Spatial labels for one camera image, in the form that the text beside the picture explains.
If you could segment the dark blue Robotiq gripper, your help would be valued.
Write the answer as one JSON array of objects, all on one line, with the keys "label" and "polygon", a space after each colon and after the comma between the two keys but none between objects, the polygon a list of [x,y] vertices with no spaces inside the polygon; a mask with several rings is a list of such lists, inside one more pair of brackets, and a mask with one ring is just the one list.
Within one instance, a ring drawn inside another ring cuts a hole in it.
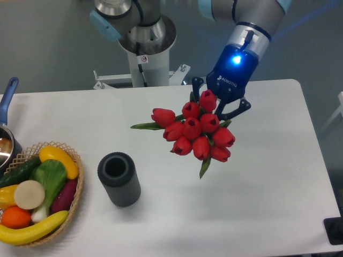
[{"label": "dark blue Robotiq gripper", "polygon": [[[231,120],[251,108],[251,103],[243,96],[258,63],[258,58],[249,52],[241,52],[231,44],[224,47],[215,67],[206,76],[207,88],[220,100],[215,111],[219,120]],[[204,83],[202,77],[192,78],[192,99],[195,102],[199,102]],[[239,104],[229,104],[238,99]]]}]

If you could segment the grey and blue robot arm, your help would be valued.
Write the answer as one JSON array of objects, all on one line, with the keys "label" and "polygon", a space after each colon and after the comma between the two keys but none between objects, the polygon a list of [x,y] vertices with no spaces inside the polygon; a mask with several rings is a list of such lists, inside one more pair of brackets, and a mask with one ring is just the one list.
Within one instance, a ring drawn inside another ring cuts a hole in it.
[{"label": "grey and blue robot arm", "polygon": [[290,1],[198,1],[197,8],[170,18],[160,1],[95,1],[90,20],[107,40],[126,51],[134,87],[168,86],[181,81],[169,74],[169,51],[182,22],[187,28],[200,16],[232,22],[225,45],[212,71],[192,79],[192,99],[206,85],[219,99],[215,113],[229,120],[250,109],[245,88],[269,46]]}]

